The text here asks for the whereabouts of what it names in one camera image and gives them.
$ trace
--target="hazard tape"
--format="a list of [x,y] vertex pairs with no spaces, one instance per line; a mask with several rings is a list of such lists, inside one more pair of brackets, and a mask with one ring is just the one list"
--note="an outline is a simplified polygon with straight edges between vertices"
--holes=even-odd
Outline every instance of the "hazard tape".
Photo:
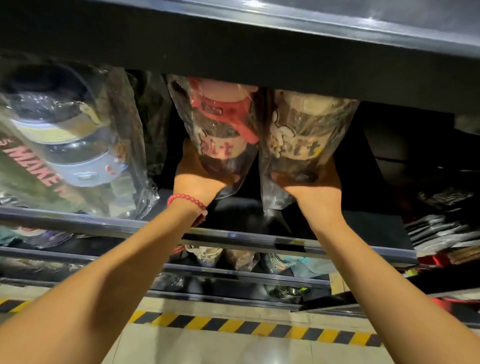
[[[18,313],[31,301],[0,298],[0,313]],[[143,324],[166,328],[184,328],[264,336],[269,338],[311,340],[333,344],[383,347],[376,334],[367,332],[309,328],[272,322],[246,321],[231,318],[179,315],[169,312],[135,311],[129,324]]]

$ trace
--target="person's left hand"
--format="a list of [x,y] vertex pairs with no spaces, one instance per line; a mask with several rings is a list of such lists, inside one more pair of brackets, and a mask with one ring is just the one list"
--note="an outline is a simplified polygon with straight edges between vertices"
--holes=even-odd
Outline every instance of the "person's left hand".
[[217,193],[235,181],[235,176],[218,180],[209,175],[200,163],[198,153],[190,139],[183,142],[183,158],[177,167],[174,194],[186,194],[208,206]]

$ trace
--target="red beaded bracelet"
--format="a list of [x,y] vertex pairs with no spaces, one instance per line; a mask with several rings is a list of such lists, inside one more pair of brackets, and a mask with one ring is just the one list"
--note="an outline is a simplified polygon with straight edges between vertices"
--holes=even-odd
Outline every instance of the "red beaded bracelet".
[[186,200],[189,200],[191,202],[193,202],[194,204],[196,204],[201,210],[202,210],[202,214],[197,218],[197,220],[195,220],[192,224],[193,227],[195,226],[198,226],[200,225],[202,222],[205,221],[205,217],[207,216],[207,206],[205,206],[204,204],[202,204],[200,201],[198,201],[197,199],[191,197],[191,196],[188,196],[186,194],[173,194],[172,196],[170,196],[168,198],[168,201],[167,201],[167,207],[170,206],[170,204],[172,203],[173,200],[175,200],[176,198],[184,198]]

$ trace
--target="person's left arm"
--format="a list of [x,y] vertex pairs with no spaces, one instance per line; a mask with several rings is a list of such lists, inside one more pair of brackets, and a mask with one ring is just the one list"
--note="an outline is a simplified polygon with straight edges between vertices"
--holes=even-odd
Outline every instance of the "person's left arm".
[[[186,142],[174,193],[208,205],[225,185],[206,174]],[[6,321],[0,326],[0,363],[101,363],[200,213],[191,201],[173,200],[132,237]]]

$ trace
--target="person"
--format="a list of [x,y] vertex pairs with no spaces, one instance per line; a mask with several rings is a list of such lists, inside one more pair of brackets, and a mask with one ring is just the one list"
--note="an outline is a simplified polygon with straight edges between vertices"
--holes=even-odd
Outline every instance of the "person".
[[[174,194],[208,205],[232,181],[211,178],[187,141]],[[340,208],[333,160],[312,185],[272,177],[293,195],[397,364],[477,363],[480,339],[375,253]],[[0,326],[2,364],[101,363],[200,208],[175,198],[155,219]]]

